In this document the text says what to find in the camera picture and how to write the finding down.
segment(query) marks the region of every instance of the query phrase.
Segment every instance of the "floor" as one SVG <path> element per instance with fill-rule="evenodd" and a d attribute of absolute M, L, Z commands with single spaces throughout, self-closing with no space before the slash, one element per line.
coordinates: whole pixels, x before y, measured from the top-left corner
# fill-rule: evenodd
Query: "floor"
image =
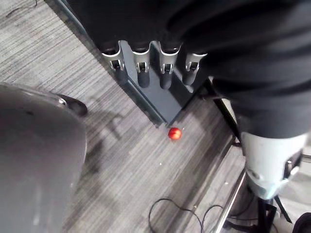
<path fill-rule="evenodd" d="M 69 95 L 89 109 L 86 163 L 63 232 L 149 232 L 150 207 L 161 197 L 200 217 L 224 205 L 244 158 L 233 148 L 226 155 L 232 135 L 214 103 L 194 99 L 176 121 L 181 140 L 170 141 L 73 27 L 51 0 L 0 2 L 0 80 Z M 210 213 L 206 232 L 219 214 Z M 151 220 L 157 232 L 199 232 L 169 203 L 159 203 Z"/>

